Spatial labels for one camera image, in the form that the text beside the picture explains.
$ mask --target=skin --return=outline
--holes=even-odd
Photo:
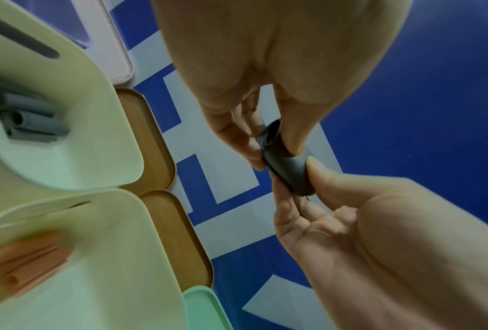
[[[402,178],[307,163],[329,214],[273,176],[276,234],[338,328],[488,329],[488,226]]]
[[[411,0],[153,0],[180,76],[213,132],[264,169],[260,87],[273,84],[282,139],[300,154],[315,125],[376,67]]]

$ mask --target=rolled black tube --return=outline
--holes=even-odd
[[[56,119],[29,113],[27,111],[11,110],[8,111],[8,116],[10,116],[14,127],[21,130],[53,135],[66,135],[70,132],[68,126]]]
[[[16,109],[46,117],[53,117],[59,111],[56,105],[41,99],[11,93],[0,93],[0,110]]]
[[[11,82],[3,77],[0,77],[0,92],[17,94],[22,96],[34,97],[38,99],[46,99],[44,95],[34,92],[33,90]]]
[[[265,163],[291,191],[298,196],[314,194],[314,188],[307,175],[307,152],[293,156],[285,147],[280,136],[280,120],[271,123],[258,138]]]
[[[15,127],[7,127],[6,135],[10,138],[10,140],[34,141],[44,143],[57,141],[57,137],[55,135],[30,132],[27,130],[17,129]]]

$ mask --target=mint green tray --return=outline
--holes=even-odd
[[[186,302],[189,330],[233,330],[215,293],[198,285],[182,294]]]

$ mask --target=white plastic container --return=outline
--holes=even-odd
[[[76,250],[52,278],[0,303],[0,329],[187,329],[177,280],[135,195],[108,189],[0,214],[0,245],[48,231],[63,231]]]
[[[71,128],[67,137],[43,144],[10,140],[0,123],[0,211],[137,180],[140,150],[111,82],[93,60],[11,2],[0,0],[0,21],[59,54],[46,57],[0,35],[0,76],[60,105],[56,117]]]

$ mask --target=handle hole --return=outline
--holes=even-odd
[[[10,24],[0,20],[0,35],[47,58],[59,58],[59,53],[50,46],[27,35]]]

